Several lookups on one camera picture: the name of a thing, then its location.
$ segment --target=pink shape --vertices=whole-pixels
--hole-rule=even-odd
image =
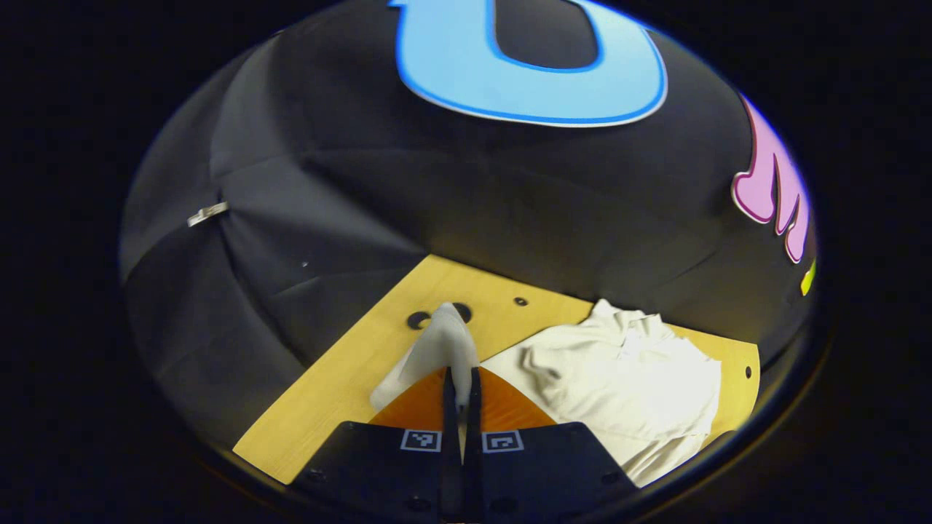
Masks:
[[[774,130],[750,102],[744,98],[742,101],[750,115],[754,152],[750,168],[734,176],[732,198],[738,209],[761,224],[774,218],[775,208],[775,232],[777,235],[787,233],[784,239],[787,255],[798,264],[802,260],[809,229],[809,199],[805,187],[796,165]],[[774,180],[777,189],[775,206]]]

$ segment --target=yellow sticker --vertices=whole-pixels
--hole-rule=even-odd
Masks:
[[[800,283],[800,291],[802,295],[809,295],[809,288],[813,286],[813,278],[816,277],[816,260],[813,258],[813,265],[809,267],[809,270],[806,271],[806,274],[802,275],[802,282]]]

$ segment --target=blue letter shape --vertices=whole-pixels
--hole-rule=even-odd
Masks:
[[[402,7],[398,73],[431,103],[477,117],[557,127],[615,126],[664,103],[666,70],[642,26],[588,0],[598,45],[586,66],[555,69],[505,56],[495,0],[391,0]]]

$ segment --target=black fabric dome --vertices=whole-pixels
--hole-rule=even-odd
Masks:
[[[591,61],[585,16],[498,0],[524,62]],[[756,342],[761,365],[812,296],[732,202],[753,137],[738,92],[669,38],[664,104],[555,128],[429,103],[395,62],[399,11],[354,0],[210,79],[165,126],[126,204],[121,278],[139,350],[192,427],[232,446],[427,253],[559,293]],[[230,211],[194,228],[198,209]]]

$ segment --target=wooden table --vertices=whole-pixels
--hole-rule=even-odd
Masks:
[[[526,306],[515,303],[519,296]],[[593,306],[429,255],[292,384],[233,451],[280,482],[291,483],[340,422],[375,416],[369,394],[422,333],[407,326],[408,315],[432,312],[443,302],[461,302],[472,310],[468,326],[480,361],[547,327],[578,324]],[[736,429],[754,407],[760,385],[757,346],[670,327],[721,361],[719,411],[706,441],[711,442]]]

